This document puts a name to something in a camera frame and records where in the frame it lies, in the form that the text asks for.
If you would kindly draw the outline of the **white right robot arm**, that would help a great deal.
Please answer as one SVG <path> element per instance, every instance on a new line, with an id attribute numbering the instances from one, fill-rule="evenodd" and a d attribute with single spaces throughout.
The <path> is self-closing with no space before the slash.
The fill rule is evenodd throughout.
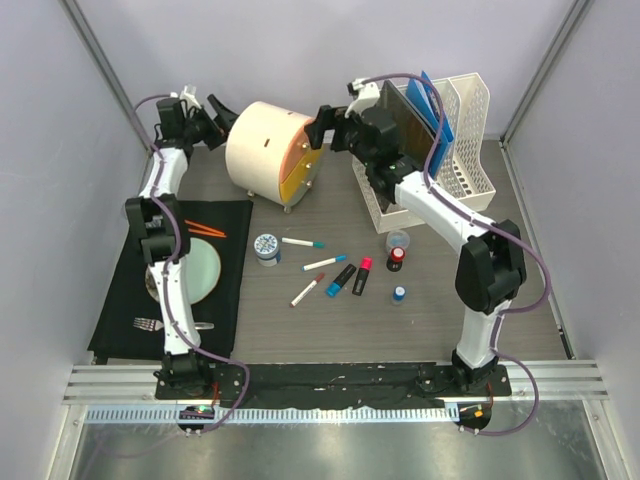
<path id="1" fill-rule="evenodd" d="M 332 150 L 355 156 L 376 193 L 419 217 L 457 255 L 455 290 L 465 314 L 451 380 L 460 393 L 477 393 L 496 369 L 498 316 L 526 280 L 518 227 L 477 214 L 426 178 L 419 162 L 401 149 L 397 125 L 385 109 L 357 114 L 323 105 L 305 132 L 312 149 L 332 132 Z"/>

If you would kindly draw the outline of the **cream perforated file organizer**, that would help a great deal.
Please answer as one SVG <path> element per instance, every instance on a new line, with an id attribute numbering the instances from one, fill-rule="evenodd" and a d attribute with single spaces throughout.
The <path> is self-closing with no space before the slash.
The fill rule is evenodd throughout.
<path id="1" fill-rule="evenodd" d="M 394 85 L 405 95 L 407 84 Z M 453 145 L 435 181 L 470 209 L 482 212 L 495 195 L 495 188 L 480 161 L 489 110 L 489 89 L 477 73 L 438 79 L 433 84 L 443 100 L 446 117 L 454 134 Z M 352 168 L 377 233 L 423 223 L 410 211 L 389 203 L 375 193 L 366 178 L 365 167 L 358 159 L 352 160 Z"/>

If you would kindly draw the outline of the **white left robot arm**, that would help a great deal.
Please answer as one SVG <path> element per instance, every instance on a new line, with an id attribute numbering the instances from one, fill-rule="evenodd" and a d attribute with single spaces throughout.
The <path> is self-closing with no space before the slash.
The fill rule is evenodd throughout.
<path id="1" fill-rule="evenodd" d="M 164 329 L 164 354 L 154 373 L 158 391 L 177 398 L 205 397 L 213 387 L 209 357 L 201 352 L 187 292 L 190 236 L 177 192 L 194 147 L 223 145 L 237 115 L 210 95 L 210 116 L 187 85 L 179 93 L 153 95 L 159 123 L 151 142 L 151 173 L 140 193 L 125 202 L 134 245 L 156 286 Z"/>

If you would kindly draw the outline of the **cream round drawer cabinet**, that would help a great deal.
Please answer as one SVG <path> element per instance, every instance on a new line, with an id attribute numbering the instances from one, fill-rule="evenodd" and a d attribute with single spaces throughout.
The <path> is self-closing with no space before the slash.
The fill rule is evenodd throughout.
<path id="1" fill-rule="evenodd" d="M 310 146 L 305 131 L 311 122 L 307 115 L 265 102 L 249 105 L 226 142 L 231 181 L 289 213 L 312 188 L 320 169 L 323 150 Z"/>

